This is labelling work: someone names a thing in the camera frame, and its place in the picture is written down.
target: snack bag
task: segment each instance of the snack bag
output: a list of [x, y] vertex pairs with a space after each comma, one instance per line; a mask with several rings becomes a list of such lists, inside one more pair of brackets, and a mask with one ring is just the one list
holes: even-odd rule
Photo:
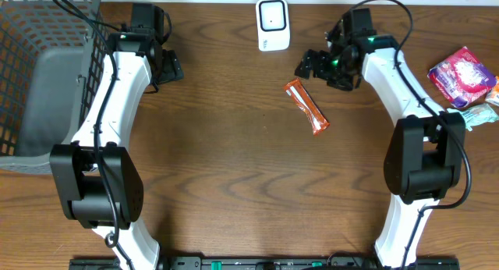
[[437, 64], [428, 78], [456, 108], [462, 108], [492, 89], [497, 79], [463, 47]]
[[286, 93], [293, 98], [298, 108], [305, 112], [312, 124], [313, 135], [319, 134], [321, 131], [327, 129], [329, 122], [324, 118], [319, 108], [313, 103], [308, 92], [302, 85], [298, 78], [292, 80], [284, 86]]
[[499, 76], [496, 77], [497, 85], [490, 91], [490, 93], [485, 98], [485, 101], [490, 104], [499, 106]]
[[449, 113], [458, 112], [465, 120], [466, 129], [472, 131], [473, 126], [479, 126], [483, 123], [494, 123], [499, 121], [499, 115], [487, 103], [470, 107], [466, 111], [459, 111], [456, 109], [447, 109]]

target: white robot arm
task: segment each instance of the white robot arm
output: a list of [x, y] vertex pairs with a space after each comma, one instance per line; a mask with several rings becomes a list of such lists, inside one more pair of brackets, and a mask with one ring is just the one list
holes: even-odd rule
[[[397, 70], [394, 69], [394, 55], [394, 48], [377, 49], [375, 52], [366, 55], [362, 68], [364, 80], [373, 86], [377, 92], [394, 126], [399, 119], [411, 115], [418, 118], [431, 117], [431, 114], [419, 105], [419, 102], [402, 81]], [[402, 52], [398, 53], [398, 61], [401, 63], [400, 68], [405, 77], [418, 92], [419, 96], [425, 99], [426, 104], [436, 113], [443, 112], [444, 109], [428, 96], [410, 72], [407, 64], [405, 64]], [[374, 244], [378, 259], [383, 266], [396, 268], [402, 264], [405, 247], [416, 224], [418, 212], [424, 206], [437, 205], [438, 202], [439, 200], [429, 198], [413, 201], [412, 204], [405, 204], [400, 196], [391, 195], [390, 208], [388, 209], [383, 231]], [[430, 212], [426, 212], [426, 216], [418, 226], [405, 266], [416, 261], [416, 248]]]
[[[104, 58], [101, 83], [85, 121], [72, 143], [55, 145], [50, 157], [65, 216], [78, 220], [106, 241], [111, 234], [114, 236], [114, 225], [119, 227], [117, 244], [112, 250], [121, 269], [156, 270], [161, 264], [159, 243], [148, 233], [140, 217], [143, 184], [128, 155], [128, 147], [133, 120], [146, 87], [152, 83], [157, 88], [157, 82], [183, 78], [175, 53], [161, 47], [169, 35], [163, 36], [165, 15], [155, 5], [133, 4], [131, 27], [111, 34], [106, 41], [110, 51]], [[115, 61], [116, 73], [110, 56]], [[116, 80], [109, 92], [113, 76]], [[97, 114], [103, 107], [97, 144], [110, 193], [101, 178], [84, 174], [97, 168], [94, 130]], [[114, 197], [116, 208], [109, 203], [109, 194]], [[112, 216], [113, 208], [118, 220]]]
[[[390, 35], [377, 35], [369, 9], [348, 11], [327, 34], [327, 40], [330, 51], [307, 51], [295, 75], [308, 79], [313, 71], [314, 77], [342, 91], [352, 91], [353, 77], [358, 76], [377, 92], [395, 131], [384, 163], [384, 176], [391, 191], [390, 207], [374, 248], [384, 267], [401, 267], [404, 257], [404, 266], [410, 265], [416, 261], [416, 247], [431, 210], [422, 218], [419, 212], [438, 205], [447, 189], [457, 184], [461, 167], [455, 143], [449, 141], [448, 132], [427, 108], [451, 125], [461, 143], [464, 121], [444, 113], [430, 98], [405, 64], [402, 51], [395, 62], [398, 43]], [[419, 103], [415, 93], [427, 108]], [[423, 142], [436, 143], [437, 150], [423, 151]]]

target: black motor joint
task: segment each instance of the black motor joint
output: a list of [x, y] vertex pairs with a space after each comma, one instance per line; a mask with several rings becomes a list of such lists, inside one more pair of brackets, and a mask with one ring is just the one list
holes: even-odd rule
[[[165, 17], [169, 26], [166, 34]], [[169, 16], [162, 8], [149, 3], [134, 3], [130, 27], [122, 25], [122, 31], [110, 34], [108, 45], [115, 52], [135, 52], [137, 56], [146, 56], [153, 73], [151, 83], [157, 88], [156, 84], [184, 77], [175, 51], [162, 48], [171, 32]]]
[[[119, 210], [119, 228], [128, 229], [142, 211], [143, 183], [124, 147], [108, 143], [99, 152]], [[67, 219], [87, 229], [112, 225], [113, 218], [101, 177], [87, 176], [96, 162], [93, 147], [56, 144], [50, 154], [55, 186]]]
[[[440, 117], [464, 143], [465, 124], [459, 113], [441, 113]], [[449, 132], [436, 119], [409, 116], [395, 125], [384, 160], [384, 179], [388, 189], [406, 204], [422, 199], [443, 199], [455, 187], [461, 172], [461, 155]], [[435, 144], [423, 149], [424, 138]]]

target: white plug-in device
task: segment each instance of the white plug-in device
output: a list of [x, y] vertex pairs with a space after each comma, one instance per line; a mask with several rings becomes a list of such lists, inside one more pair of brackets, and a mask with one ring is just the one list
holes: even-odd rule
[[288, 3], [285, 0], [257, 2], [258, 48], [262, 52], [279, 51], [289, 47]]

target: wooden table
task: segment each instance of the wooden table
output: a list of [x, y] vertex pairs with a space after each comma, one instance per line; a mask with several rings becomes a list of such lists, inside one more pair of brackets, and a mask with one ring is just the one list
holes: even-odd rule
[[[142, 97], [130, 154], [145, 186], [142, 216], [170, 254], [327, 256], [368, 252], [390, 194], [382, 164], [393, 126], [373, 88], [350, 93], [322, 80], [304, 85], [331, 126], [317, 137], [282, 87], [305, 50], [325, 49], [344, 5], [290, 5], [292, 42], [260, 52], [254, 5], [167, 4], [184, 80]], [[428, 69], [468, 46], [499, 73], [499, 8], [411, 7], [404, 47], [426, 91], [449, 104]], [[130, 4], [103, 4], [108, 22]], [[372, 8], [379, 33], [408, 27], [397, 6]], [[456, 255], [462, 269], [499, 267], [499, 123], [467, 133], [473, 169], [468, 201], [436, 211], [418, 254]], [[461, 196], [459, 185], [443, 200]], [[51, 176], [0, 175], [0, 268], [67, 269], [77, 256], [111, 255], [102, 240], [62, 214]]]

